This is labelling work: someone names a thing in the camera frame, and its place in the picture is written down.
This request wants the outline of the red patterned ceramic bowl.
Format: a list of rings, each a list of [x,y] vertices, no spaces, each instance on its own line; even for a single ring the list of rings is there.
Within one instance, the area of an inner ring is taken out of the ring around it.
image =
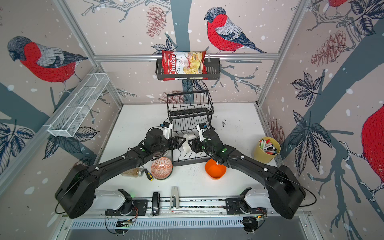
[[[151,165],[151,173],[157,180],[168,178],[173,171],[173,163],[169,158],[161,157],[153,161]]]

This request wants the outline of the orange plastic bowl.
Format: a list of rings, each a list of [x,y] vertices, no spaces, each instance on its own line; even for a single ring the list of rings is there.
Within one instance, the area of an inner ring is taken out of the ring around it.
[[[211,179],[219,180],[220,178],[222,178],[226,174],[227,167],[224,165],[218,164],[213,159],[210,159],[207,161],[207,163],[205,165],[205,171]]]

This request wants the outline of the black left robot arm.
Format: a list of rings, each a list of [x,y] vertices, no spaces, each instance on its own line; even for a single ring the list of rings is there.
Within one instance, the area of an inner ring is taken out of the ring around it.
[[[100,185],[146,164],[157,152],[181,148],[185,141],[185,138],[178,136],[166,139],[161,129],[151,129],[137,146],[116,158],[93,166],[72,167],[56,191],[55,198],[69,218],[78,218],[91,208]]]

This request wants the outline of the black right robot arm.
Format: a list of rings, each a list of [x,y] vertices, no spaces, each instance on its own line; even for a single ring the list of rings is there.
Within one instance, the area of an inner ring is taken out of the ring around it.
[[[282,217],[291,220],[306,197],[290,168],[260,163],[236,148],[225,145],[215,129],[203,132],[202,139],[188,141],[195,153],[205,152],[214,161],[228,168],[238,170],[261,183],[268,191],[272,208]]]

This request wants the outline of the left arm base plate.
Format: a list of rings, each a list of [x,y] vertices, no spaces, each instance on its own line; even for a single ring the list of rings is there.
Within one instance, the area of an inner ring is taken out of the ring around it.
[[[107,217],[120,217],[120,216],[145,216],[148,208],[148,200],[133,199],[125,202],[119,209],[112,210],[106,209]]]

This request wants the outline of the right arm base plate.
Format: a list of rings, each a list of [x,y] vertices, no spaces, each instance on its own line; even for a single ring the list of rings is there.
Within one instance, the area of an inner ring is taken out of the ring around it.
[[[225,199],[224,208],[228,215],[266,215],[268,213],[267,208],[251,208],[245,200],[241,199]]]

